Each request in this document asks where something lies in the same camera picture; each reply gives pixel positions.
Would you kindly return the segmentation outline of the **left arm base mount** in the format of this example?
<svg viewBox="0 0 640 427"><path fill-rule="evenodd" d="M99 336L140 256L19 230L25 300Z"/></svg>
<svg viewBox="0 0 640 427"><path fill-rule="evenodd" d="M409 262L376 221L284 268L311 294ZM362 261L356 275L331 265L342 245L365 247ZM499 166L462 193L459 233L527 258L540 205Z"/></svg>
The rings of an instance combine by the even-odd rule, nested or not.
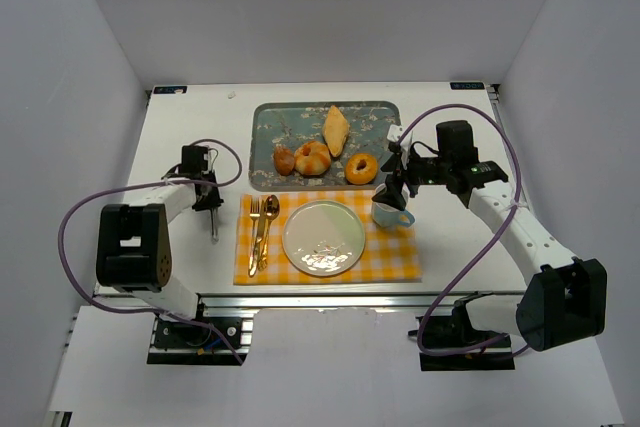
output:
<svg viewBox="0 0 640 427"><path fill-rule="evenodd" d="M154 319L146 362L164 366L239 366L249 353L255 311L201 302L195 326L166 316Z"/></svg>

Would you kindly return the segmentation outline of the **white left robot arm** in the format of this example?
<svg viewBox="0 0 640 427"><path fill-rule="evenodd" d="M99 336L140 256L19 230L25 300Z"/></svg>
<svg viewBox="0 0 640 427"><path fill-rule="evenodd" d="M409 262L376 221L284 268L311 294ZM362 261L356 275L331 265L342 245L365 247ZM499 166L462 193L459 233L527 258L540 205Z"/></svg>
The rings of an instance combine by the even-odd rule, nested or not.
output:
<svg viewBox="0 0 640 427"><path fill-rule="evenodd" d="M100 285L129 293L163 315L197 317L199 295L173 274L169 224L187 210L205 211L212 239L218 239L223 200L213 163L210 148L184 146L178 167L159 187L132 203L102 209L96 259Z"/></svg>

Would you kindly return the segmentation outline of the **silver metal tongs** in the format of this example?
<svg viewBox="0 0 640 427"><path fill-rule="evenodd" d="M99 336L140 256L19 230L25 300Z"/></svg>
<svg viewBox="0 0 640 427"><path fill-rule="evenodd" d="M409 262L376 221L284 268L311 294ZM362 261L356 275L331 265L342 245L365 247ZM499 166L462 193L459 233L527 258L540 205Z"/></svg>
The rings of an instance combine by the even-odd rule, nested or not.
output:
<svg viewBox="0 0 640 427"><path fill-rule="evenodd" d="M218 209L213 208L210 210L210 230L211 230L211 241L213 244L219 242L219 220L218 220Z"/></svg>

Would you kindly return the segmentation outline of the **small brown bread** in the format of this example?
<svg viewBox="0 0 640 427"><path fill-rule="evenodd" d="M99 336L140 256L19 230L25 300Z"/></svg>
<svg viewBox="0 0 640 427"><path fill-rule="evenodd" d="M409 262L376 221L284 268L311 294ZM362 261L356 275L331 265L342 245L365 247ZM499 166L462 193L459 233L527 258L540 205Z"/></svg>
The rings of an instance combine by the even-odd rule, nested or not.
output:
<svg viewBox="0 0 640 427"><path fill-rule="evenodd" d="M293 152L282 145L276 145L273 152L274 167L279 175L288 176L295 169Z"/></svg>

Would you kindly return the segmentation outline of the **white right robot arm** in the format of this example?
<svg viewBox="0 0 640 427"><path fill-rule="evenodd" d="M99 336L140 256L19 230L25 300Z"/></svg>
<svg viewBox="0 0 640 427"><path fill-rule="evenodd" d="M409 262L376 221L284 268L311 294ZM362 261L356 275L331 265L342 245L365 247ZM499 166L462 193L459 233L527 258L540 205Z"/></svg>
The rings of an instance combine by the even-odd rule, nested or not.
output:
<svg viewBox="0 0 640 427"><path fill-rule="evenodd" d="M604 266L579 258L517 203L507 174L493 161L480 161L468 122L442 122L436 137L435 155L422 157L411 135L390 126L392 155L382 168L387 177L374 202L403 210L420 186L445 186L497 236L526 284L521 295L477 293L458 301L448 325L451 348L480 348L486 343L484 332L519 336L537 352L601 334Z"/></svg>

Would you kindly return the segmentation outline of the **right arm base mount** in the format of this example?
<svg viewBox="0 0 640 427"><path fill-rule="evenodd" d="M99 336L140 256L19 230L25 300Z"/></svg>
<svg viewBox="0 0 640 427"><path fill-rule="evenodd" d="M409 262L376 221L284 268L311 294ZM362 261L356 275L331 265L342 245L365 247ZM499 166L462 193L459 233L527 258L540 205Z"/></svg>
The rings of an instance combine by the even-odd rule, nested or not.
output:
<svg viewBox="0 0 640 427"><path fill-rule="evenodd" d="M421 337L423 345L431 350L446 351L471 347L498 336L493 331L480 331L471 326L464 307L471 300L481 298L474 294L456 300L448 315L432 315ZM511 339L505 336L490 346L452 356L434 357L419 353L423 372L510 371L515 369Z"/></svg>

